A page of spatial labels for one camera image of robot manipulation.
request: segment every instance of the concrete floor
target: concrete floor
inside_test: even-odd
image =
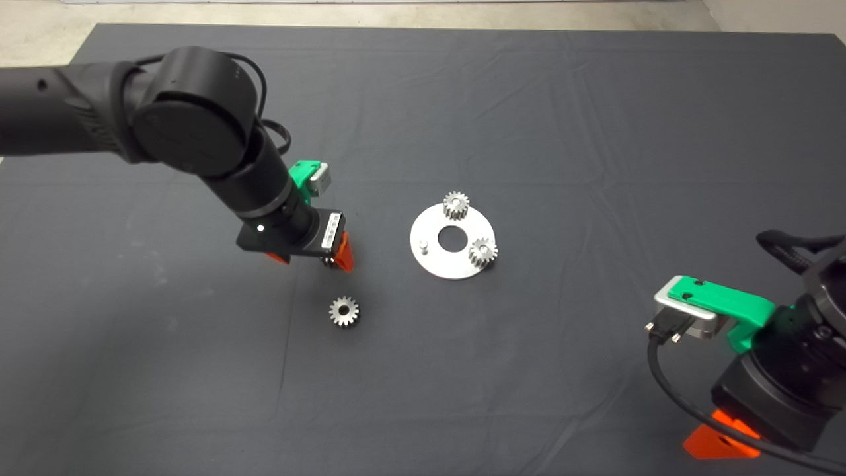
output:
[[[719,31],[722,27],[735,31],[838,32],[846,41],[846,0],[381,5],[0,0],[0,66],[66,64],[97,23],[529,30]]]

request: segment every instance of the black cable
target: black cable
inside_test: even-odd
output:
[[[834,462],[825,458],[814,457],[801,451],[792,451],[783,446],[773,445],[763,440],[757,440],[739,432],[730,426],[724,425],[717,420],[711,418],[710,415],[703,412],[695,404],[688,401],[684,396],[678,393],[673,388],[673,385],[667,380],[667,376],[661,370],[661,364],[658,362],[658,347],[661,345],[661,338],[658,336],[651,336],[649,339],[649,346],[646,348],[646,359],[649,362],[649,369],[652,371],[652,377],[664,390],[664,393],[670,397],[676,405],[688,413],[691,417],[696,418],[704,425],[714,429],[715,431],[725,434],[732,440],[737,440],[744,445],[755,448],[758,451],[766,453],[772,457],[783,459],[802,467],[814,469],[828,474],[846,475],[846,465],[841,462]]]
[[[288,132],[287,129],[278,122],[273,119],[261,119],[261,125],[264,125],[269,130],[276,132],[285,140],[285,143],[282,144],[279,148],[276,149],[279,155],[285,155],[289,148],[291,148],[291,133]]]
[[[773,255],[781,264],[790,268],[796,274],[804,273],[810,268],[811,262],[802,256],[796,248],[804,248],[812,253],[818,253],[837,246],[844,235],[823,236],[820,238],[805,238],[803,236],[788,235],[779,230],[763,231],[755,237],[764,251]]]
[[[264,76],[264,72],[261,70],[258,64],[252,59],[247,58],[243,54],[239,53],[224,53],[232,59],[237,59],[242,63],[248,64],[253,71],[255,71],[255,75],[259,77],[259,83],[261,83],[261,96],[259,97],[259,108],[257,115],[259,118],[264,114],[264,105],[267,101],[267,78]]]
[[[240,53],[227,53],[223,52],[223,54],[229,56],[232,59],[236,59],[244,64],[249,65],[253,71],[255,71],[255,75],[259,78],[259,83],[261,84],[261,94],[259,96],[259,107],[256,112],[256,115],[260,118],[264,114],[264,107],[265,102],[267,102],[267,78],[264,76],[264,71],[261,70],[259,65],[253,61],[252,59],[247,58],[243,54]],[[154,64],[159,63],[164,59],[163,54],[157,54],[155,56],[146,56],[143,58],[138,58],[133,63],[139,66],[146,66],[147,64]]]
[[[143,58],[138,58],[133,63],[139,66],[146,66],[147,64],[159,63],[164,58],[163,54],[157,54],[155,56],[144,56]]]

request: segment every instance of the white sticker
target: white sticker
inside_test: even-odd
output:
[[[321,246],[327,250],[332,249],[332,243],[335,242],[335,235],[338,233],[338,225],[341,224],[341,213],[331,213],[329,215],[329,223],[326,225],[326,233],[323,234],[323,242]]]

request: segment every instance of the green mount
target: green mount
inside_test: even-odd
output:
[[[766,324],[776,305],[748,292],[684,276],[667,294],[679,302],[687,302],[737,321],[728,332],[728,344],[737,353],[752,347],[755,333]]]
[[[299,189],[299,193],[302,194],[303,199],[309,205],[311,205],[311,191],[306,184],[309,183],[309,179],[319,168],[319,160],[299,160],[293,167],[288,169],[288,173],[294,179],[294,184]]]

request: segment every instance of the gear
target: gear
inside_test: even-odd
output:
[[[451,191],[443,198],[443,212],[451,220],[460,220],[470,208],[470,199],[460,191]]]
[[[484,268],[497,259],[497,244],[493,240],[481,238],[470,245],[470,262],[478,268]]]
[[[338,327],[352,327],[359,321],[359,305],[352,297],[339,297],[329,307],[329,317]]]

